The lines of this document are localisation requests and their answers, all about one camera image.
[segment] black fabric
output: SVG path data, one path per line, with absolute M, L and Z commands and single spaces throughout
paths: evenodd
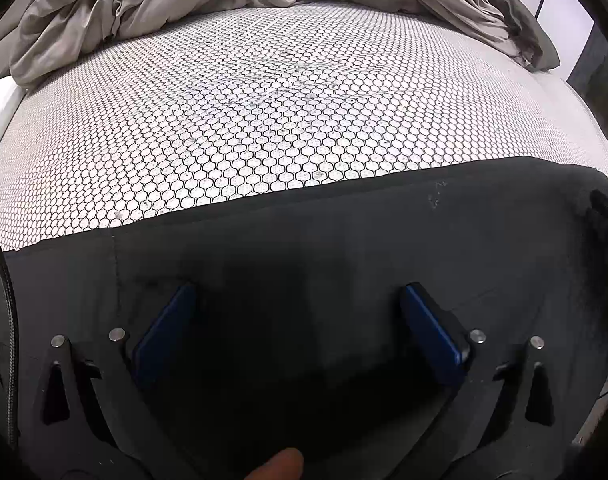
M 530 66 L 533 70 L 549 70 L 559 66 L 555 45 L 520 0 L 488 1 L 504 15 L 511 39 L 523 52 L 531 53 Z
M 75 345 L 115 326 L 141 331 L 188 281 L 200 296 L 191 336 L 147 396 L 181 449 L 223 478 L 285 446 L 303 451 L 305 478 L 383 478 L 446 395 L 398 317 L 400 288 L 417 281 L 466 329 L 503 342 L 507 361 L 544 338 L 570 442 L 608 373 L 606 257 L 585 215 L 593 189 L 608 193 L 608 180 L 590 168 L 489 160 L 241 198 L 7 253 L 20 430 L 53 335 Z M 147 290 L 159 306 L 142 300 Z

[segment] metal bolt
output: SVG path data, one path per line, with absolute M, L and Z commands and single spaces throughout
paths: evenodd
M 473 343 L 482 344 L 484 341 L 486 341 L 486 334 L 477 328 L 475 330 L 471 330 L 470 334 L 468 335 Z
M 111 341 L 121 341 L 122 339 L 124 339 L 125 335 L 126 332 L 123 328 L 113 328 L 113 330 L 108 333 L 108 339 L 110 339 Z
M 538 335 L 534 335 L 530 338 L 530 344 L 533 346 L 533 348 L 537 348 L 538 350 L 542 350 L 544 348 L 544 340 Z
M 59 348 L 60 346 L 62 346 L 64 344 L 65 341 L 66 341 L 66 338 L 63 335 L 57 335 L 53 339 L 50 340 L 50 345 L 53 348 Z

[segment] blue object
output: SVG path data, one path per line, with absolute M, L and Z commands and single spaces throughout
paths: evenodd
M 133 378 L 141 389 L 158 379 L 172 355 L 179 350 L 184 330 L 195 313 L 197 292 L 182 285 L 133 351 Z
M 439 307 L 427 296 L 419 286 L 405 286 L 400 298 L 402 313 L 435 379 L 444 386 L 457 386 L 466 375 L 466 350 L 458 348 L 448 328 L 438 320 L 440 313 L 433 312 Z

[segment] honeycomb mesh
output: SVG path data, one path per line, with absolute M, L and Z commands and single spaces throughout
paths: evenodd
M 430 20 L 332 3 L 199 16 L 24 99 L 0 144 L 0 241 L 484 158 L 608 174 L 604 139 L 563 134 L 545 99 L 512 60 Z

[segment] white mattress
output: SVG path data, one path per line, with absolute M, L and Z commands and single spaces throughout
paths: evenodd
M 231 10 L 108 46 L 25 97 L 0 144 L 0 241 L 518 155 L 608 175 L 572 89 L 443 25 L 348 4 Z

